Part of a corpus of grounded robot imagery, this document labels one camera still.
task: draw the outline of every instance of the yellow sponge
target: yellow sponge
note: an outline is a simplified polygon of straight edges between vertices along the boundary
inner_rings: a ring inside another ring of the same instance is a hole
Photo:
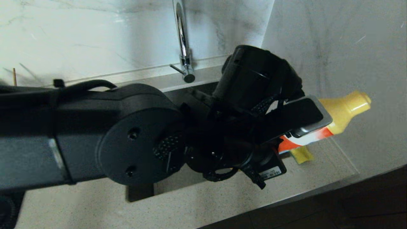
[[[314,156],[312,156],[312,154],[309,152],[306,146],[301,146],[296,149],[292,149],[291,155],[294,157],[298,164],[314,160]]]

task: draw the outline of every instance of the chrome faucet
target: chrome faucet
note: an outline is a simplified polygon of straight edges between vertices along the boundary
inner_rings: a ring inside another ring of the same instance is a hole
[[[179,60],[181,62],[182,69],[179,69],[172,64],[170,64],[170,67],[181,73],[183,75],[182,78],[185,82],[192,83],[195,80],[195,76],[194,69],[192,68],[191,51],[189,50],[188,36],[186,34],[186,24],[182,0],[173,0],[173,7],[175,14],[175,23],[177,24],[179,47],[181,48]]]

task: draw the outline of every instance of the bottle cap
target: bottle cap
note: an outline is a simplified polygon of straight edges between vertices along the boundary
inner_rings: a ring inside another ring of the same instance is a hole
[[[372,103],[366,93],[357,90],[345,96],[344,99],[352,117],[369,110]]]

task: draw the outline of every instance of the yellow bottle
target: yellow bottle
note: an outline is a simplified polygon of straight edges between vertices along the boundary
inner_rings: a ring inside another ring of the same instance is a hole
[[[357,90],[342,98],[320,99],[319,101],[332,117],[332,123],[300,138],[281,136],[279,153],[342,133],[354,116],[370,109],[372,102],[366,93]]]

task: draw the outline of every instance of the sink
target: sink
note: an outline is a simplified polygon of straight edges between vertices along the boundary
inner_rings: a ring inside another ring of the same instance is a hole
[[[218,83],[210,83],[195,86],[193,88],[200,90],[207,94],[212,94]],[[177,106],[182,104],[182,98],[187,92],[187,88],[165,92],[164,94]],[[156,196],[162,193],[174,191],[183,187],[194,185],[206,181],[201,173],[197,173],[190,169],[188,165],[184,165],[180,171],[174,173],[170,177],[154,183],[154,184],[141,184],[136,186],[127,187],[127,200],[134,202],[148,197]]]

